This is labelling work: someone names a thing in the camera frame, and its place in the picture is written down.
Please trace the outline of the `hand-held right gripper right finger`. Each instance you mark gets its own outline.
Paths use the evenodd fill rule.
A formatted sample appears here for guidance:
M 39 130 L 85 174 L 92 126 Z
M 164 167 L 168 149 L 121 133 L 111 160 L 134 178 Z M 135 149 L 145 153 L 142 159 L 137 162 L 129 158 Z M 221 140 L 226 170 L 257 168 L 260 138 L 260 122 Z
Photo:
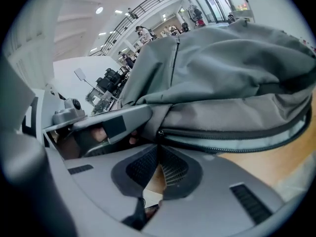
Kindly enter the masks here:
M 177 197 L 162 205 L 142 232 L 153 237 L 229 237 L 262 223 L 283 205 L 270 186 L 218 156 L 161 146 L 162 166 L 184 166 L 172 186 Z

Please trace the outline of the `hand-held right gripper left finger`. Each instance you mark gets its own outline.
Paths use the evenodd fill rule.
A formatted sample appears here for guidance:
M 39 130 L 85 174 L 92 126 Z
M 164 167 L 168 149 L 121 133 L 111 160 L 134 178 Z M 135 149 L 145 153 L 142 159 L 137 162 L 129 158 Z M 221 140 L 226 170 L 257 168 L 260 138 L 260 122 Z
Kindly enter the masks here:
M 143 190 L 126 170 L 145 165 L 157 147 L 146 144 L 112 154 L 63 160 L 48 148 L 54 184 L 78 237 L 155 237 L 146 227 Z

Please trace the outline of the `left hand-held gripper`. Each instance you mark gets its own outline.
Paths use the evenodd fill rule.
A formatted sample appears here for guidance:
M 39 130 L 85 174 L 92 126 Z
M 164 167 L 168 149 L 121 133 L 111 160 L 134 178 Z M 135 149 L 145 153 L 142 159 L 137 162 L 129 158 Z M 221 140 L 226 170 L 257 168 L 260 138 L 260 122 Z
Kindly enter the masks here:
M 87 114 L 77 99 L 62 100 L 54 96 L 43 97 L 41 109 L 43 133 L 71 125 L 73 125 L 72 131 L 100 125 L 107 134 L 109 144 L 117 143 L 145 124 L 152 117 L 152 109 L 149 105 L 143 104 L 86 117 Z

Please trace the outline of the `person's left hand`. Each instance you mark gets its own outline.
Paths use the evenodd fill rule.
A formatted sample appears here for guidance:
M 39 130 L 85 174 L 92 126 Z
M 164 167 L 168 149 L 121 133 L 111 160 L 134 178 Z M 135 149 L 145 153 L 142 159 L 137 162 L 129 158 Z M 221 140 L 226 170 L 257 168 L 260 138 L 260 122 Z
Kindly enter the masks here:
M 91 136 L 98 142 L 102 142 L 108 138 L 104 128 L 102 127 L 93 128 L 91 129 L 90 132 L 91 132 Z M 135 130 L 130 134 L 129 144 L 134 145 L 137 143 L 137 141 L 138 141 L 138 133 Z

